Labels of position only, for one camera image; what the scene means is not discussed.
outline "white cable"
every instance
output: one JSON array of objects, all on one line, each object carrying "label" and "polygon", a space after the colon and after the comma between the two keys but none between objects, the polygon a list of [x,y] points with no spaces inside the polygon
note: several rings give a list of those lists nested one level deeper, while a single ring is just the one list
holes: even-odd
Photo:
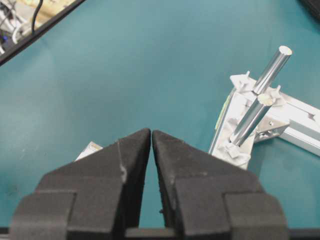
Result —
[{"label": "white cable", "polygon": [[[12,7],[12,4],[10,0],[0,0],[0,2],[5,5],[8,9],[10,9]],[[11,10],[11,13],[14,17],[14,21],[15,21],[15,28],[18,27],[17,25],[17,20],[19,22],[19,24],[24,24],[24,23],[27,23],[28,21],[26,19],[24,19],[22,16],[20,16],[17,11],[15,9],[12,9]]]},{"label": "white cable", "polygon": [[4,54],[5,53],[5,50],[2,48],[2,46],[0,46],[0,54]]},{"label": "white cable", "polygon": [[[14,3],[11,2],[11,0],[8,0],[10,2],[11,5],[16,4],[17,1],[15,1]],[[17,16],[16,16],[16,11],[11,11],[11,14],[13,15],[13,19],[14,19],[14,29],[16,29],[18,27],[17,25]]]},{"label": "white cable", "polygon": [[[23,23],[21,24],[19,27],[17,27],[13,34],[12,34],[12,41],[14,42],[14,44],[17,44],[18,43],[18,39],[17,39],[17,33],[26,25],[29,25],[30,23],[29,22],[26,22],[26,23]],[[21,33],[21,37],[24,37],[25,35],[27,35],[28,33],[31,32],[31,26],[29,26],[26,30],[24,30],[22,33]]]},{"label": "white cable", "polygon": [[9,29],[9,31],[13,32],[15,30],[15,27],[13,26],[13,24],[9,21],[9,15],[12,14],[13,15],[13,9],[15,8],[15,3],[13,5],[11,5],[8,9],[9,12],[7,14],[5,14],[5,12],[3,12],[3,19],[0,23],[0,26],[2,24],[5,24],[7,29]]}]

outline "teal table surface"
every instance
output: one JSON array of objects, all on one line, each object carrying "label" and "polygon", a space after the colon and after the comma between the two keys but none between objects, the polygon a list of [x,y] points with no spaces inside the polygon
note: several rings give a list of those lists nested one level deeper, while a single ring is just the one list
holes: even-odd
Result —
[{"label": "teal table surface", "polygon": [[[0,226],[46,172],[94,141],[159,129],[208,151],[232,83],[280,45],[274,86],[320,108],[320,24],[296,0],[87,0],[0,67]],[[255,145],[249,170],[292,228],[320,227],[320,158],[284,140]],[[153,152],[140,226],[162,227]]]}]

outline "black cable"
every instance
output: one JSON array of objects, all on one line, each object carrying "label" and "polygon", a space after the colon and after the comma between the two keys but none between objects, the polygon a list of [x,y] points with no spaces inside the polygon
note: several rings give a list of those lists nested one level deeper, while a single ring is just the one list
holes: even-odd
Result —
[{"label": "black cable", "polygon": [[37,18],[38,12],[39,12],[43,2],[44,2],[44,0],[39,0],[38,6],[36,6],[36,9],[34,11],[34,14],[32,17],[32,25],[31,25],[32,34],[35,33],[36,18]]},{"label": "black cable", "polygon": [[17,13],[17,11],[16,11],[16,3],[17,3],[17,1],[11,2],[11,0],[8,0],[8,2],[11,5],[12,9],[14,10],[14,12],[12,11],[12,9],[10,11],[11,14],[12,14],[12,17],[14,19],[14,25],[12,24],[11,21],[9,21],[9,23],[11,24],[12,27],[14,27],[14,29],[16,29],[16,27],[17,27],[17,16],[16,16],[16,13]]}]

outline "aluminum rod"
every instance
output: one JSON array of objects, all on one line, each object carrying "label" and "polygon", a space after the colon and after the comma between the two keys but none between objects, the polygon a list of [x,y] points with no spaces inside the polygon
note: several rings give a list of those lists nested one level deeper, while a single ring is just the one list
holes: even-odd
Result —
[{"label": "aluminum rod", "polygon": [[241,146],[266,115],[273,103],[274,100],[268,94],[263,93],[258,95],[230,136],[230,142]]},{"label": "aluminum rod", "polygon": [[277,74],[280,72],[291,55],[292,50],[289,47],[280,46],[267,67],[264,69],[258,81],[256,81],[253,87],[253,92],[258,95],[263,94],[275,80]]}]

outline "metal rod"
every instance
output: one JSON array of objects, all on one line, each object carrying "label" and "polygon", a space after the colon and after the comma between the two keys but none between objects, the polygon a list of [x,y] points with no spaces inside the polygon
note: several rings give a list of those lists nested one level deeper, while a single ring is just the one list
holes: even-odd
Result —
[{"label": "metal rod", "polygon": [[263,93],[258,95],[230,136],[230,142],[241,146],[266,115],[273,103],[274,100],[268,94]]},{"label": "metal rod", "polygon": [[292,50],[289,47],[280,46],[267,67],[264,69],[258,81],[256,81],[253,87],[253,92],[258,95],[263,94],[275,80],[277,74],[280,72],[291,55]]}]

